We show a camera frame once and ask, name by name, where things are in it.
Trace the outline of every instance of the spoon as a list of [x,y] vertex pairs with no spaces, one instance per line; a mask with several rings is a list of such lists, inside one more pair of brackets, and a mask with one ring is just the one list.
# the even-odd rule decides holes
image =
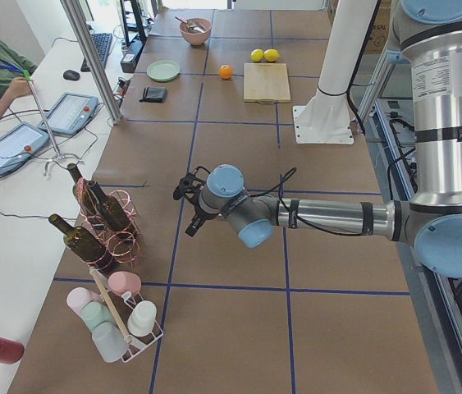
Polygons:
[[187,26],[187,30],[190,32],[190,33],[205,33],[205,31],[207,31],[207,29],[205,29],[200,23],[198,22],[195,22],[195,21],[191,21],[191,20],[187,20],[185,18],[182,18],[180,16],[175,16],[175,18],[177,20],[179,20],[180,22],[182,23],[185,23],[186,26]]

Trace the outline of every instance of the bowl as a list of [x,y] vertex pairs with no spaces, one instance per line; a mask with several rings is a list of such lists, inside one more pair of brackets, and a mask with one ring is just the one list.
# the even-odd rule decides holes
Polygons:
[[203,33],[196,33],[189,31],[187,29],[187,24],[184,22],[180,23],[180,32],[181,36],[183,39],[189,43],[190,45],[203,45],[205,41],[208,40],[208,38],[211,36],[211,29],[213,28],[213,25],[211,24],[210,21],[207,21],[206,19],[203,18],[190,18],[189,21],[195,22],[197,25],[203,26],[203,28],[206,30]]

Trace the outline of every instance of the lanyard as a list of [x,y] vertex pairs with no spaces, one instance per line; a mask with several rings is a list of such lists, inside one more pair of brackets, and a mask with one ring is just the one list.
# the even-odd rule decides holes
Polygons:
[[18,66],[16,66],[15,64],[7,62],[6,60],[3,60],[1,58],[0,58],[0,61],[3,63],[3,64],[0,64],[0,68],[3,68],[5,70],[9,70],[9,71],[13,71],[13,72],[18,72],[20,74],[23,73],[23,71]]

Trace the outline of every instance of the label sticker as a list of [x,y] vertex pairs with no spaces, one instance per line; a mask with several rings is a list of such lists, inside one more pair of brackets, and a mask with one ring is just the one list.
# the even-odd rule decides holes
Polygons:
[[413,101],[437,96],[462,96],[462,49],[413,66]]

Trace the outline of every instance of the white cup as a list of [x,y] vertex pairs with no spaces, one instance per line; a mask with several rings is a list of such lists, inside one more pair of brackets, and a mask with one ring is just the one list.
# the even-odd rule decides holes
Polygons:
[[106,363],[118,361],[129,350],[121,331],[111,322],[99,324],[92,331],[92,341]]
[[127,322],[127,327],[135,337],[144,337],[152,332],[154,322],[156,321],[156,305],[150,301],[141,301],[138,303]]
[[66,304],[78,316],[81,316],[81,310],[92,301],[103,302],[103,299],[98,293],[94,293],[84,287],[76,287],[66,297]]

